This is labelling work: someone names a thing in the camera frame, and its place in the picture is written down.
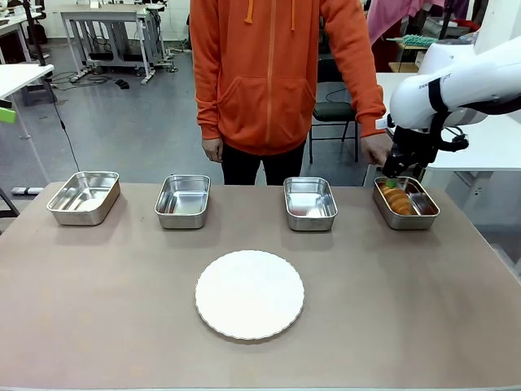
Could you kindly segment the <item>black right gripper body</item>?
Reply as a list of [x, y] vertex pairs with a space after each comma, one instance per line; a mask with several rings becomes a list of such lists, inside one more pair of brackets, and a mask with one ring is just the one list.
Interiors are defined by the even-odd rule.
[[392, 137], [392, 149], [382, 168], [387, 178], [397, 178], [412, 167], [413, 177], [419, 178], [435, 161], [438, 147], [430, 133], [397, 126]]

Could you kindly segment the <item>person's right hand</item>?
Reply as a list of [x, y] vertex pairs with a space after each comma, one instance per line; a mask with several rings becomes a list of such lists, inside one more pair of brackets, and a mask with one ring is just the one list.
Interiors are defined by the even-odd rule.
[[222, 162], [223, 141], [221, 138], [203, 139], [201, 144], [210, 161], [219, 164]]

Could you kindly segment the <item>person's left hand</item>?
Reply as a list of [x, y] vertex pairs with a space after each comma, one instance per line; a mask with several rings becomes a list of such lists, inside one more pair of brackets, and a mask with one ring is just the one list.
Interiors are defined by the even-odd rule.
[[391, 149], [392, 140], [387, 134], [374, 134], [361, 139], [361, 151], [372, 165], [383, 166]]

